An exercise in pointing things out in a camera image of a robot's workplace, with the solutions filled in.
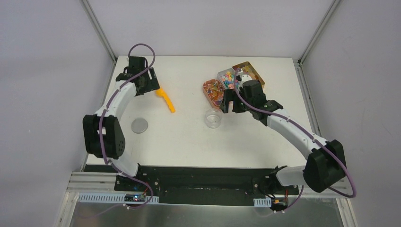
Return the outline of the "yellow plastic scoop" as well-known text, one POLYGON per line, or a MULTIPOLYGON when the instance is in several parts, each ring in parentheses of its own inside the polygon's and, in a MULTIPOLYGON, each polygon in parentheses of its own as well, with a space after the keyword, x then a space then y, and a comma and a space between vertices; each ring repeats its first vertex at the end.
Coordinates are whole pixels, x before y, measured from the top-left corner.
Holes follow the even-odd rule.
POLYGON ((156 90, 156 95, 158 97, 161 97, 161 98, 164 99, 164 101, 167 104, 167 106, 168 106, 168 108, 169 108, 171 113, 175 113, 176 112, 175 107, 174 107, 171 99, 169 98, 167 93, 162 88, 159 88, 159 89, 156 90))

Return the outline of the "orange tray of lollipops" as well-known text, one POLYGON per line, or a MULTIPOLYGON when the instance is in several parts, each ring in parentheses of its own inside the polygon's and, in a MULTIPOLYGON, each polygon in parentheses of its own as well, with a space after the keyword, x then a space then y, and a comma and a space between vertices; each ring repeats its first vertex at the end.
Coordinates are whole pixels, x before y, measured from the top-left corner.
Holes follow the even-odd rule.
POLYGON ((217 79, 207 80, 202 84, 202 91, 212 108, 220 109, 225 91, 221 82, 217 79))

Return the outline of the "clear plastic jar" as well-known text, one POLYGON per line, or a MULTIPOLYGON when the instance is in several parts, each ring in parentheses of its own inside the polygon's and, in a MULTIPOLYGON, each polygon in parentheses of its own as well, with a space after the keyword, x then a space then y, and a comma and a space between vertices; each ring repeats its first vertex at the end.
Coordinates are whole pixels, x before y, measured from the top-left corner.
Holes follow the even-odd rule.
POLYGON ((218 128, 221 125, 222 114, 222 111, 219 109, 209 109, 205 113, 205 124, 211 129, 218 128))

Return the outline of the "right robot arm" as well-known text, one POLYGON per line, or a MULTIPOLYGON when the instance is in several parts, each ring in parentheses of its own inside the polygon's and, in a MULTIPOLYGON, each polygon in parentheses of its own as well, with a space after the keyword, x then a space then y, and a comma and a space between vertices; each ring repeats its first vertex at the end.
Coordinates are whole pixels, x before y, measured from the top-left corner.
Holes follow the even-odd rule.
POLYGON ((239 88, 226 89, 220 105, 223 113, 228 113, 230 103, 234 113, 250 112, 255 120, 283 136, 306 160, 304 166, 276 167, 268 175, 267 187, 271 192, 282 193, 291 185, 308 186, 314 192, 323 192, 346 177, 342 144, 302 127, 281 104, 266 98, 259 81, 243 81, 239 88))

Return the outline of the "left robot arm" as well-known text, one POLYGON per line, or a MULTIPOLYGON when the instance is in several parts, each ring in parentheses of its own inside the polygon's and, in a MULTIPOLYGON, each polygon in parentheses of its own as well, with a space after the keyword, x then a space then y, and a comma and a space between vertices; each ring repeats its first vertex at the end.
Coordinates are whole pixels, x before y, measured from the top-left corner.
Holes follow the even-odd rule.
POLYGON ((155 70, 144 57, 128 57, 128 66, 115 80, 115 86, 105 104, 94 114, 83 118, 85 148, 88 154, 112 164, 121 174, 129 175, 126 185, 132 191, 144 186, 144 178, 138 175, 139 164, 130 161, 120 119, 129 102, 136 96, 159 89, 155 70))

